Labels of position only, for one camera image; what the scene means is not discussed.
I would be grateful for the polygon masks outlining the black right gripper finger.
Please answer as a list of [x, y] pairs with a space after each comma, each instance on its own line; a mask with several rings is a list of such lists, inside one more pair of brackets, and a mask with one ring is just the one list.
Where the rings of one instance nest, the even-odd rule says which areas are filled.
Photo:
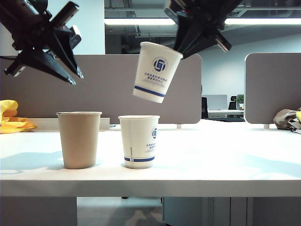
[[194, 33], [193, 29], [194, 29], [193, 23], [188, 23], [188, 22], [178, 23], [174, 50], [185, 51], [188, 49], [188, 47], [191, 45], [193, 41], [193, 37], [192, 38], [190, 37]]
[[213, 38], [206, 31], [203, 31], [202, 33], [194, 32], [190, 37], [193, 37], [193, 41], [188, 49], [182, 52], [183, 59], [209, 48], [214, 44]]

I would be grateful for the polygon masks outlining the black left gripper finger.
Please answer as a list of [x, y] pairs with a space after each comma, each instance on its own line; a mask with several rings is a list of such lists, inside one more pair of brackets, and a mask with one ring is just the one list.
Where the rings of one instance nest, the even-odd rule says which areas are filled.
[[49, 36], [49, 48], [70, 71], [72, 71], [78, 77], [83, 78], [84, 76], [73, 53], [73, 49], [82, 40], [78, 27], [54, 27]]
[[22, 64], [51, 74], [71, 85], [76, 84], [76, 81], [56, 62], [52, 55], [43, 50], [22, 51]]

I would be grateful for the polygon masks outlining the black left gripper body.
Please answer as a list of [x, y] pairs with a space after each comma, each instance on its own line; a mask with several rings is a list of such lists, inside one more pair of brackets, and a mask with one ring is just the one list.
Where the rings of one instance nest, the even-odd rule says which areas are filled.
[[4, 73], [18, 76], [26, 67], [22, 64], [22, 51], [43, 50], [58, 58], [48, 46], [54, 27], [64, 27], [78, 12], [78, 4], [69, 1], [56, 16], [47, 10], [46, 1], [5, 1], [4, 27], [11, 33], [12, 47], [19, 53]]

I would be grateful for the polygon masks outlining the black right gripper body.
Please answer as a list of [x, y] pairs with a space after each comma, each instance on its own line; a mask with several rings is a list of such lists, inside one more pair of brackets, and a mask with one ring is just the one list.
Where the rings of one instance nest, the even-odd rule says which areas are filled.
[[231, 44], [222, 36], [218, 30], [218, 24], [199, 8], [193, 10], [176, 11], [173, 7], [166, 7], [164, 12], [177, 25], [179, 22], [188, 22], [194, 24], [193, 31], [202, 33], [203, 31], [213, 38], [213, 46], [219, 46], [223, 51], [227, 52], [231, 49]]

